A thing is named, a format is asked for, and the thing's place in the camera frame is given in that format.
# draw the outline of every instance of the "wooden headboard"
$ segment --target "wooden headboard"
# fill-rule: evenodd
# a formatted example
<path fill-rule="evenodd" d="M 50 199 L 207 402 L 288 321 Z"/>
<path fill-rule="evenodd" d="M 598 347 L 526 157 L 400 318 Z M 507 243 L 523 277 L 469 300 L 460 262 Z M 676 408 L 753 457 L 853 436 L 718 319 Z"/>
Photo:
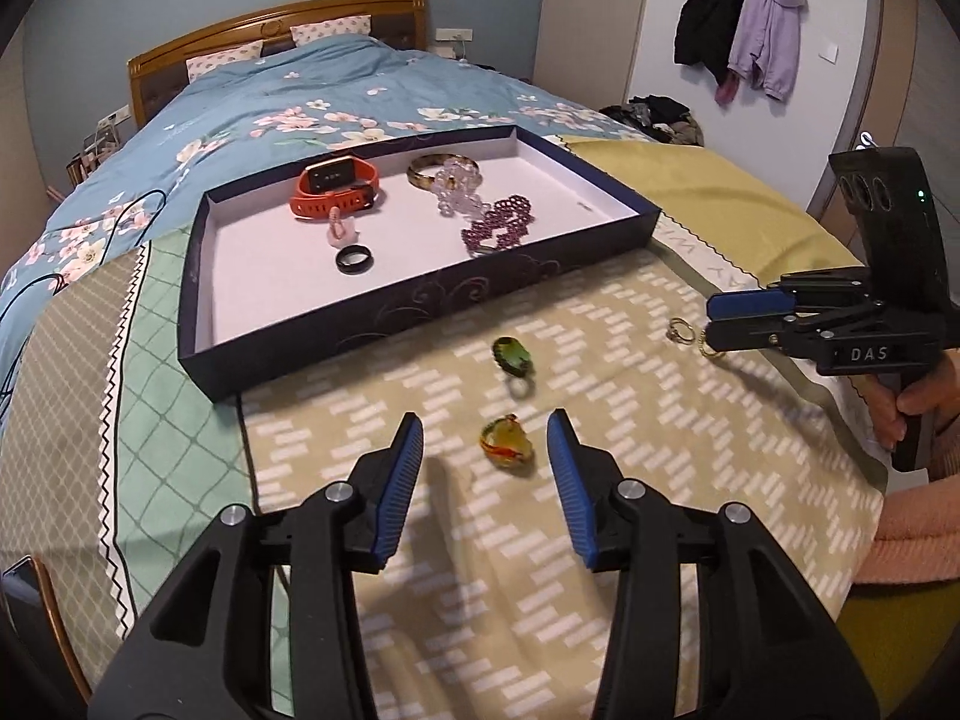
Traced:
<path fill-rule="evenodd" d="M 263 41 L 263 56 L 294 47 L 291 26 L 344 16 L 371 16 L 371 36 L 395 49 L 426 50 L 426 0 L 308 0 L 227 19 L 176 38 L 128 63 L 133 117 L 138 127 L 189 83 L 186 60 Z"/>

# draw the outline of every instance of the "purple jacket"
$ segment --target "purple jacket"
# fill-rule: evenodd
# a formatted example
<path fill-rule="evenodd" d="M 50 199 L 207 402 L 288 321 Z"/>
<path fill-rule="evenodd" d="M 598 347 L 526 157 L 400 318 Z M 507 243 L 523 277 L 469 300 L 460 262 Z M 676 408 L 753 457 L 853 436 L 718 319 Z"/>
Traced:
<path fill-rule="evenodd" d="M 774 100 L 793 91 L 800 65 L 800 9 L 806 0 L 744 0 L 730 69 Z"/>

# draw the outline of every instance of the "bed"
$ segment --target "bed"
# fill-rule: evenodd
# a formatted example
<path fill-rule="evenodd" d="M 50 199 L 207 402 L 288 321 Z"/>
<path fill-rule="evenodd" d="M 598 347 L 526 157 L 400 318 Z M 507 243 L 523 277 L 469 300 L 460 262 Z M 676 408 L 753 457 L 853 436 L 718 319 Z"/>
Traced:
<path fill-rule="evenodd" d="M 289 46 L 292 25 L 358 14 L 371 15 L 371 36 Z M 839 613 L 885 481 L 862 402 L 803 364 L 752 352 L 709 362 L 664 329 L 675 314 L 703 323 L 714 290 L 850 255 L 704 149 L 647 143 L 595 111 L 423 52 L 424 24 L 425 0 L 310 1 L 137 57 L 141 132 L 61 205 L 4 279 L 0 562 L 45 558 L 91 683 L 210 517 L 236 501 L 258 511 L 299 503 L 387 442 L 416 400 L 428 458 L 409 526 L 395 567 L 357 581 L 381 712 L 581 715 L 597 687 L 613 585 L 576 567 L 548 467 L 521 480 L 479 453 L 478 420 L 517 405 L 488 364 L 488 338 L 501 334 L 530 337 L 550 371 L 517 411 L 541 458 L 545 415 L 564 405 L 585 442 L 611 448 L 676 502 L 749 503 Z M 261 59 L 186 83 L 186 59 L 254 39 L 265 41 Z M 203 190 L 357 143 L 514 122 L 608 172 L 626 165 L 624 180 L 666 211 L 650 250 L 235 402 L 210 404 L 196 390 L 176 363 L 176 300 Z M 744 245 L 728 223 L 733 205 L 711 198 L 766 208 L 763 235 Z M 678 708 L 688 709 L 690 574 L 683 588 Z M 279 709 L 289 709 L 284 615 L 278 579 Z"/>

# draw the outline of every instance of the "black ring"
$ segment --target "black ring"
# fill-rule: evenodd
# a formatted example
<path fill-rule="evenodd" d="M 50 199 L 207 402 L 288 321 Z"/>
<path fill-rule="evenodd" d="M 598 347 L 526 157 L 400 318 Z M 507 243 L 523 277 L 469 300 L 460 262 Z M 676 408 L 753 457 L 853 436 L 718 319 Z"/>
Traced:
<path fill-rule="evenodd" d="M 361 254 L 364 255 L 364 258 L 355 263 L 347 262 L 347 257 L 352 254 Z M 348 247 L 343 247 L 342 250 L 337 252 L 337 268 L 341 274 L 349 274 L 351 276 L 363 274 L 363 272 L 370 269 L 372 264 L 373 255 L 370 250 L 359 244 L 350 244 Z"/>

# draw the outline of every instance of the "pillow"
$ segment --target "pillow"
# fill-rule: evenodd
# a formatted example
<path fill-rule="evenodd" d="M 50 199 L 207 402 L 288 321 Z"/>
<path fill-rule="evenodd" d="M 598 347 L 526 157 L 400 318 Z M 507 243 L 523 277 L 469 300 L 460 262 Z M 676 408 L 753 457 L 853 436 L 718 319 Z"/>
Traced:
<path fill-rule="evenodd" d="M 263 41 L 254 40 L 252 43 L 246 43 L 235 49 L 227 49 L 225 52 L 195 56 L 193 59 L 186 60 L 186 74 L 190 79 L 190 83 L 193 83 L 204 73 L 209 73 L 221 65 L 229 65 L 230 62 L 244 62 L 250 59 L 259 59 L 262 50 Z"/>
<path fill-rule="evenodd" d="M 306 46 L 307 43 L 330 35 L 368 35 L 370 16 L 347 16 L 327 22 L 302 23 L 300 26 L 291 26 L 290 34 L 298 46 Z"/>

